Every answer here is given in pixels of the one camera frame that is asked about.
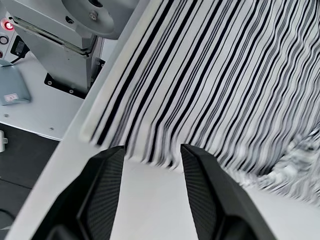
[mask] red light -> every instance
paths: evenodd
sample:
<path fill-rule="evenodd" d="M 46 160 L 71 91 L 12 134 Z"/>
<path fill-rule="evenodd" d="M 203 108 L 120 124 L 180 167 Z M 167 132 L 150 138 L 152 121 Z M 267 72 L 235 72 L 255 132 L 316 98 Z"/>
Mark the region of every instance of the red light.
<path fill-rule="evenodd" d="M 14 26 L 11 24 L 11 22 L 6 21 L 6 22 L 4 23 L 4 28 L 5 28 L 6 30 L 11 31 L 11 30 L 14 29 Z"/>

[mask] machine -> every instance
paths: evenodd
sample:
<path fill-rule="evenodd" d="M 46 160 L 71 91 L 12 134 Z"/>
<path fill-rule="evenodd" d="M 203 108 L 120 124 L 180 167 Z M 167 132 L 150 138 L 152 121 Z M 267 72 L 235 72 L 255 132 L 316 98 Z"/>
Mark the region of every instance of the machine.
<path fill-rule="evenodd" d="M 138 0 L 2 0 L 9 24 L 47 70 L 45 84 L 85 98 Z"/>

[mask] red indicator light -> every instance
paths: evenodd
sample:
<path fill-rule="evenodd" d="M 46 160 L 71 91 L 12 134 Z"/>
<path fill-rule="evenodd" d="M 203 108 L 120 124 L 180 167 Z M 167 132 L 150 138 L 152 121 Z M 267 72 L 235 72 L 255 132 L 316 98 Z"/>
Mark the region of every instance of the red indicator light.
<path fill-rule="evenodd" d="M 1 19 L 1 27 L 4 29 L 4 30 L 8 30 L 8 31 L 12 31 L 15 29 L 14 25 L 8 21 L 8 19 L 6 18 L 3 18 Z"/>
<path fill-rule="evenodd" d="M 6 21 L 6 22 L 4 23 L 4 28 L 5 28 L 6 30 L 11 31 L 11 30 L 14 29 L 14 26 L 11 24 L 11 22 Z"/>

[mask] bolt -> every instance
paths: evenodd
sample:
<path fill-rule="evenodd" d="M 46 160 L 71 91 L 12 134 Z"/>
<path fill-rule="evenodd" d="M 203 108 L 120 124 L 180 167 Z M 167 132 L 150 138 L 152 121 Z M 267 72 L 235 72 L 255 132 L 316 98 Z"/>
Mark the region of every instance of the bolt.
<path fill-rule="evenodd" d="M 89 12 L 89 17 L 93 20 L 93 21 L 97 21 L 98 20 L 98 13 L 95 10 L 91 10 Z"/>

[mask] dark floor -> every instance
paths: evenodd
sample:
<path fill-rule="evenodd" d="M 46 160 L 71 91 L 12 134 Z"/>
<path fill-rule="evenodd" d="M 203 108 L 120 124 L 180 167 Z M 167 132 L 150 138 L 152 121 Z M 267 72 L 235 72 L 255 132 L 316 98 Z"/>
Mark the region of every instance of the dark floor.
<path fill-rule="evenodd" d="M 16 216 L 59 142 L 0 124 L 8 138 L 0 152 L 0 229 L 12 220 L 2 210 Z"/>

